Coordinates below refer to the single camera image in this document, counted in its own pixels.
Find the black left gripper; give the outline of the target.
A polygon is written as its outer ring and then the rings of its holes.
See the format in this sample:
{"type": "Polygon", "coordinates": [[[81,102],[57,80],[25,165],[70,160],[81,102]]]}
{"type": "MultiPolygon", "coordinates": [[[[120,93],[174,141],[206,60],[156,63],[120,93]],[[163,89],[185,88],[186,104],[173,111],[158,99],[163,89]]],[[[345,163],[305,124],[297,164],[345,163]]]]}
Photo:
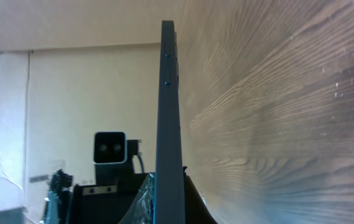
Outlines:
{"type": "Polygon", "coordinates": [[[73,176],[63,170],[55,171],[49,181],[42,223],[130,223],[134,217],[136,196],[147,173],[135,173],[133,157],[144,165],[138,139],[126,144],[127,161],[96,168],[96,184],[74,184],[73,176]]]}

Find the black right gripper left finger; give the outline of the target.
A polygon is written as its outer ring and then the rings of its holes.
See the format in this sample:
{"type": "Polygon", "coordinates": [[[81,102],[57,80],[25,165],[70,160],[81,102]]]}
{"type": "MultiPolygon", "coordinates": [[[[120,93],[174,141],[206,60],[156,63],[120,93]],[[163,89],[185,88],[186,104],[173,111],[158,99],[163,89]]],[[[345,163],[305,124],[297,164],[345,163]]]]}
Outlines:
{"type": "Polygon", "coordinates": [[[130,208],[118,224],[153,224],[155,175],[146,175],[130,208]]]}

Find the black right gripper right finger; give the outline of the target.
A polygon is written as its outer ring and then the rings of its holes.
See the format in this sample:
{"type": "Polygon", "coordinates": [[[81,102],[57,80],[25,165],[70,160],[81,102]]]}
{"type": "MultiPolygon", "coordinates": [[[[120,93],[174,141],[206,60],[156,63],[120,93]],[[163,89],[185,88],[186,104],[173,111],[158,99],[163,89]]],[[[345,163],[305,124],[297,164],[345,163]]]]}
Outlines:
{"type": "Polygon", "coordinates": [[[183,166],[186,224],[217,224],[183,166]]]}

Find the Samsung Galaxy smartphone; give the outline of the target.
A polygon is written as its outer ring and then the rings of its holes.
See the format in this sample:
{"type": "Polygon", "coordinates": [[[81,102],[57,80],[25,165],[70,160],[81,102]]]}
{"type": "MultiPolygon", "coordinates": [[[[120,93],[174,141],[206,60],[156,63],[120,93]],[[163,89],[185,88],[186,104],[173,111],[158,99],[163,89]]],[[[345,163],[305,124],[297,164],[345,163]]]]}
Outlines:
{"type": "Polygon", "coordinates": [[[177,50],[173,21],[162,21],[157,113],[155,224],[185,223],[177,50]]]}

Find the cardboard box wall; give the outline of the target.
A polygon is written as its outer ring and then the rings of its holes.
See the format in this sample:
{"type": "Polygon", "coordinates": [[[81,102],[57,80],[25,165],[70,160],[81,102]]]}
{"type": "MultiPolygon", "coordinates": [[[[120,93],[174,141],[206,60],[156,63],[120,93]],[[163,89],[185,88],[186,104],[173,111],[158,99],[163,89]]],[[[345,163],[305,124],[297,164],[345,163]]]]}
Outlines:
{"type": "Polygon", "coordinates": [[[122,131],[155,169],[161,22],[185,1],[0,1],[0,215],[38,223],[62,169],[95,182],[93,141],[122,131]]]}

